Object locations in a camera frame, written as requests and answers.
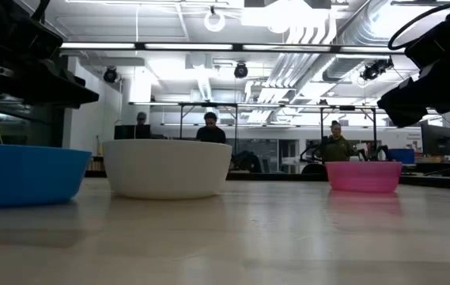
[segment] ceiling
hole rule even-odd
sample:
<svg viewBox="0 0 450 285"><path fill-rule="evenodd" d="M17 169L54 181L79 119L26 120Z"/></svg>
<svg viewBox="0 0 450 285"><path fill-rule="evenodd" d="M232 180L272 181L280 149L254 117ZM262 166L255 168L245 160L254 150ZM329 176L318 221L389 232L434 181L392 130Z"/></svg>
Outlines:
<svg viewBox="0 0 450 285"><path fill-rule="evenodd" d="M16 1L31 10L35 9L39 3L39 0ZM225 15L225 26L219 32L211 32L204 25L205 17L210 10L209 6L103 5L92 3L93 0L83 1L85 3L75 1L77 0L53 0L47 8L47 25L64 36L65 41L286 43L290 40L290 32L276 33L271 31L272 28L265 26L243 25L245 18L250 17L250 12L254 11L252 8L244 8L244 0L229 1L229 6L226 8L220 8L220 5L217 5L216 10ZM373 6L385 1L388 0L371 0L369 5ZM340 6L333 12L337 30L344 25L348 18L354 15L365 3L365 0L349 0L348 3L348 6ZM393 33L398 28L397 26L403 25L412 17L427 9L419 6L387 5L379 13L379 19L382 19L382 21L375 19L376 22L374 23L377 23L377 25L372 25L371 29L378 33ZM428 17L403 35L400 41L421 35L444 19L444 15L445 13L438 13ZM275 13L271 14L267 20L281 25L283 21L288 21L291 17L298 17L296 9L275 10ZM211 19L210 23L215 24L216 20ZM248 81L266 80L282 57L280 53L209 52L207 54L212 59L211 68L213 69L209 74L210 88L239 90L241 92L244 92ZM186 68L187 55L190 55L190 52L98 51L81 53L79 56L92 63L90 65L97 72L104 69L104 64L101 64L104 59L144 59L145 67L155 78L152 93L157 99L162 99L167 94L189 95L192 89L199 88L199 82L191 73L192 70ZM292 64L296 64L297 60L293 59ZM327 92L331 92L330 95L335 100L340 97L355 98L356 102L366 97L373 99L381 96L398 85L404 78L408 78L418 71L414 64L403 56L396 56L393 60L395 69L388 70L371 82L364 82L359 77L364 64L368 62L363 61L361 65L357 65L352 71L348 72L342 80L336 82L333 88L321 94L316 94L316 98L327 97ZM249 69L246 79L235 79L233 76L237 62L246 62ZM306 73L311 73L314 70L316 62L307 68ZM290 73L293 72L294 68L291 70L286 68L286 70ZM130 78L134 73L134 66L118 66L118 71L125 78ZM297 83L293 88L296 93L301 93L301 97L315 97L312 94L308 96L302 93L304 85ZM305 89L306 91L309 90L308 93L314 90L308 87Z"/></svg>

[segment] woman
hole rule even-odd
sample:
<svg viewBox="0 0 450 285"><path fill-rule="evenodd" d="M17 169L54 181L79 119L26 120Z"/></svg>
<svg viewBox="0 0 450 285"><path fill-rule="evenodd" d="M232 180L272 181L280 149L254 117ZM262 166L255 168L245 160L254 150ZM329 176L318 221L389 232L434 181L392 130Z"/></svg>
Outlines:
<svg viewBox="0 0 450 285"><path fill-rule="evenodd" d="M347 162L353 155L351 144L341 135L341 124L332 121L332 135L323 146L324 162Z"/></svg>

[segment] blue bowl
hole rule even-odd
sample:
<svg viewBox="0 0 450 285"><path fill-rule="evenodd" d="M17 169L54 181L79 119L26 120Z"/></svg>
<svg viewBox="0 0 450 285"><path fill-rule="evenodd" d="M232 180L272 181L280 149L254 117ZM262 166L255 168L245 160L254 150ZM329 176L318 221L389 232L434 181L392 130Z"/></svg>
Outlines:
<svg viewBox="0 0 450 285"><path fill-rule="evenodd" d="M62 203L77 194L91 153L0 145L0 207Z"/></svg>

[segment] table surface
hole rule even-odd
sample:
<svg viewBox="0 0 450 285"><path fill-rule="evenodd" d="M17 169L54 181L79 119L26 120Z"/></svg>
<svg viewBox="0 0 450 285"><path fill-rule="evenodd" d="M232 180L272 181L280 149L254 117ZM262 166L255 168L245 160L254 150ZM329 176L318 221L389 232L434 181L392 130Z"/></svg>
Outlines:
<svg viewBox="0 0 450 285"><path fill-rule="evenodd" d="M145 201L84 180L73 203L0 209L0 285L450 284L450 190L229 181Z"/></svg>

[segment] desk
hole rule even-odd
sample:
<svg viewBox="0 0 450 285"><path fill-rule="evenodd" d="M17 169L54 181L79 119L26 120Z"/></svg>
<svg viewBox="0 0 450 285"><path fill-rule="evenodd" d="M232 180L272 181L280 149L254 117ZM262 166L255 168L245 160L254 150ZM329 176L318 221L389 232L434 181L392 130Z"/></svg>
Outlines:
<svg viewBox="0 0 450 285"><path fill-rule="evenodd" d="M420 162L413 165L403 165L403 173L425 174L443 169L450 169L450 162ZM444 171L441 176L450 177L450 171Z"/></svg>

